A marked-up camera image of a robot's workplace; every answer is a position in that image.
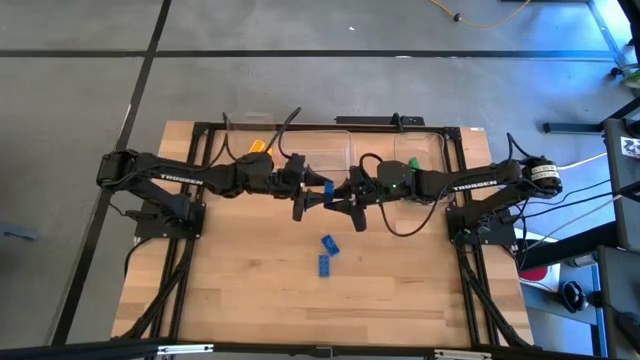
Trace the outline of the clear plastic bin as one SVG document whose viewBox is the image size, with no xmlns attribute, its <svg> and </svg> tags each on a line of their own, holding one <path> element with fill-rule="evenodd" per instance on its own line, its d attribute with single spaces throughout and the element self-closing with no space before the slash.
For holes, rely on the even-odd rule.
<svg viewBox="0 0 640 360">
<path fill-rule="evenodd" d="M 439 134 L 426 132 L 401 133 L 394 138 L 394 159 L 409 165 L 415 157 L 424 171 L 445 172 L 444 138 Z"/>
<path fill-rule="evenodd" d="M 303 155 L 305 164 L 315 173 L 338 184 L 357 162 L 351 133 L 344 130 L 287 131 L 282 136 L 281 149 L 287 155 Z"/>
<path fill-rule="evenodd" d="M 276 134 L 276 119 L 271 114 L 256 112 L 224 113 L 226 151 L 232 160 L 250 153 L 251 144 L 259 139 L 267 143 L 264 152 L 273 155 L 271 141 Z"/>
</svg>

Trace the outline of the black headphones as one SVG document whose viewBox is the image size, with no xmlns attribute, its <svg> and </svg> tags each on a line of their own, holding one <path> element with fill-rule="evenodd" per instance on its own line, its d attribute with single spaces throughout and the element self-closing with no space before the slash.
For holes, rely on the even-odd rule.
<svg viewBox="0 0 640 360">
<path fill-rule="evenodd" d="M 561 303 L 570 313 L 581 312 L 589 306 L 586 293 L 576 281 L 562 283 L 558 294 Z"/>
</svg>

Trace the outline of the black desk with marker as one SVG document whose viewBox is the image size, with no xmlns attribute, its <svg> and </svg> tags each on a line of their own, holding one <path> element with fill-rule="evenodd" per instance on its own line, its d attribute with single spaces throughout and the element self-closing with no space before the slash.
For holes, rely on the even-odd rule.
<svg viewBox="0 0 640 360">
<path fill-rule="evenodd" d="M 625 122 L 604 122 L 611 188 L 620 198 L 614 201 L 619 245 L 640 252 L 640 134 L 630 135 Z"/>
</svg>

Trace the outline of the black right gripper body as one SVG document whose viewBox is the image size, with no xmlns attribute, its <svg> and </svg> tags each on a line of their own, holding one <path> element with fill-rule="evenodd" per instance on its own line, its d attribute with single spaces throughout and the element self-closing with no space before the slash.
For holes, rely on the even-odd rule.
<svg viewBox="0 0 640 360">
<path fill-rule="evenodd" d="M 381 205 L 382 195 L 378 187 L 378 183 L 368 174 L 363 166 L 359 166 L 360 185 L 359 185 L 359 204 L 362 206 Z"/>
</svg>

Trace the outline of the black frame beam with brackets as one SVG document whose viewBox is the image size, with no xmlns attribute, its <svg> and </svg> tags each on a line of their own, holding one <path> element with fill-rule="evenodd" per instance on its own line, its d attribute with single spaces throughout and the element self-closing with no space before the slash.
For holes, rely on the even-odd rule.
<svg viewBox="0 0 640 360">
<path fill-rule="evenodd" d="M 535 347 L 511 348 L 479 345 L 470 349 L 430 347 L 365 347 L 316 345 L 267 345 L 246 343 L 177 343 L 169 338 L 124 339 L 0 349 L 0 360 L 132 360 L 152 356 L 213 353 L 266 353 L 304 355 L 317 359 L 337 356 L 398 356 L 426 360 L 620 360 L 562 352 Z"/>
</svg>

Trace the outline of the black aluminium table frame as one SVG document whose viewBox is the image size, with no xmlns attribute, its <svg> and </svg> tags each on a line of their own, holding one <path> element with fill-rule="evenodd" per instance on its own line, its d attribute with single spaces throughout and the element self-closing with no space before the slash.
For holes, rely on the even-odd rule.
<svg viewBox="0 0 640 360">
<path fill-rule="evenodd" d="M 265 195 L 204 193 L 202 235 L 152 240 L 129 263 L 113 333 L 151 304 L 182 252 L 188 273 L 167 299 L 159 335 L 208 343 L 432 347 L 471 344 L 456 250 L 443 207 L 395 203 L 367 210 L 356 232 L 343 214 L 315 207 L 301 221 Z M 318 276 L 321 238 L 340 252 Z"/>
</svg>

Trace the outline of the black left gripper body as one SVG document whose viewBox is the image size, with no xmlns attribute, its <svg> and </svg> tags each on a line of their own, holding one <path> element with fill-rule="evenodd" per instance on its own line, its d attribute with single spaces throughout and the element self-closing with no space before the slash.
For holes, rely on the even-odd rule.
<svg viewBox="0 0 640 360">
<path fill-rule="evenodd" d="M 272 179 L 272 195 L 274 197 L 296 197 L 304 182 L 300 172 L 278 171 Z"/>
</svg>

